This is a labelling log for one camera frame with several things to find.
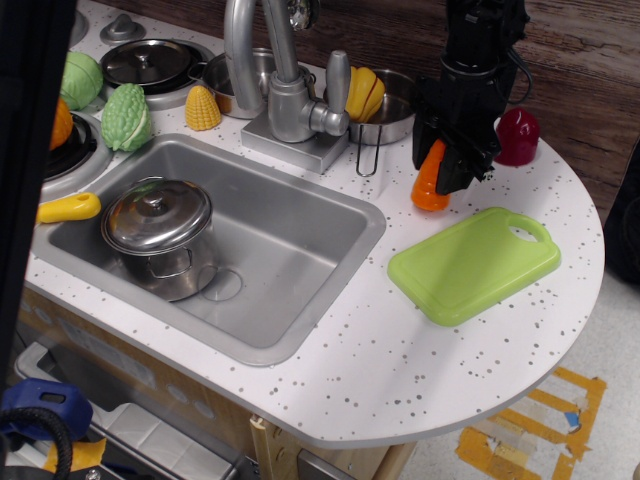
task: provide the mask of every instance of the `wooden cabinet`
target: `wooden cabinet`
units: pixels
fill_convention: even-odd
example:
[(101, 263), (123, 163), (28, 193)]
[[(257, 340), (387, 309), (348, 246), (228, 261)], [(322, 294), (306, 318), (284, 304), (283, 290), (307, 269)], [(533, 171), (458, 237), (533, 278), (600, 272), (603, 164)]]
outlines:
[(318, 448), (29, 288), (21, 303), (20, 336), (49, 349), (61, 380), (107, 411), (136, 403), (229, 463), (246, 457), (258, 464), (262, 480), (298, 479), (303, 451), (345, 478), (393, 479), (415, 446)]

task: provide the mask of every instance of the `pan lid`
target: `pan lid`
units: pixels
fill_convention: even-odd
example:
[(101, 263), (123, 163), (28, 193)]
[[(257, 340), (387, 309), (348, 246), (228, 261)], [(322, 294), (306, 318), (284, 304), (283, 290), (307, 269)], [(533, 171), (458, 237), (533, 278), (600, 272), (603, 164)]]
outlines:
[(198, 185), (150, 177), (109, 206), (102, 217), (102, 235), (123, 253), (165, 253), (192, 240), (208, 225), (211, 213), (211, 199)]
[(191, 65), (184, 45), (169, 40), (138, 40), (120, 45), (100, 60), (105, 80), (112, 84), (158, 85), (183, 75)]

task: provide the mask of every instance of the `toy red apple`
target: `toy red apple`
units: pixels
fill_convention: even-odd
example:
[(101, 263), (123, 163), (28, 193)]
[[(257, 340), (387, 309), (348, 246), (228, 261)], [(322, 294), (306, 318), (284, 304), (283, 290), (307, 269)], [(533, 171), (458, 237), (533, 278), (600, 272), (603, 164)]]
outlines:
[(505, 113), (496, 128), (502, 151), (495, 161), (502, 165), (521, 166), (536, 156), (540, 125), (531, 113), (516, 107)]

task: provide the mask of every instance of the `black cable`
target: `black cable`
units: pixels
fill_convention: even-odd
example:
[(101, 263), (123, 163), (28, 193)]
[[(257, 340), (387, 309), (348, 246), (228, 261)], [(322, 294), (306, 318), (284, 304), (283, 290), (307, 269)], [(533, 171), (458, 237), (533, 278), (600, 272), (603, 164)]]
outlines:
[(42, 407), (14, 408), (0, 412), (0, 426), (8, 423), (35, 425), (50, 433), (58, 449), (58, 465), (53, 480), (66, 480), (69, 477), (73, 445), (69, 427), (58, 414)]
[(516, 65), (516, 67), (518, 67), (520, 70), (522, 70), (522, 72), (527, 77), (527, 81), (529, 82), (529, 86), (527, 87), (527, 91), (525, 92), (525, 94), (522, 96), (522, 98), (520, 100), (516, 100), (516, 101), (512, 102), (508, 98), (504, 98), (504, 95), (502, 95), (502, 92), (500, 91), (500, 83), (499, 83), (498, 79), (495, 80), (494, 85), (496, 87), (496, 92), (498, 93), (498, 96), (500, 96), (500, 98), (504, 102), (508, 103), (509, 105), (519, 105), (519, 104), (523, 103), (527, 98), (529, 98), (529, 95), (531, 94), (531, 91), (533, 90), (533, 75), (531, 75), (531, 72), (529, 71), (529, 67), (527, 66), (525, 61), (522, 60), (520, 55), (518, 55), (518, 52), (516, 52), (513, 48), (509, 49), (509, 51), (507, 52), (507, 57), (509, 58), (509, 60), (511, 60), (511, 62), (513, 62)]

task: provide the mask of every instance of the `green cutting board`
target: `green cutting board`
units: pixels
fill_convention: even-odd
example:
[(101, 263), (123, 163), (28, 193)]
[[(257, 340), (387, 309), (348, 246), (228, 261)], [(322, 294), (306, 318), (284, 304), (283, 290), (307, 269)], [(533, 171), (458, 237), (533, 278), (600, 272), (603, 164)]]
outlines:
[(559, 265), (544, 226), (492, 207), (398, 253), (387, 273), (430, 320), (452, 327)]

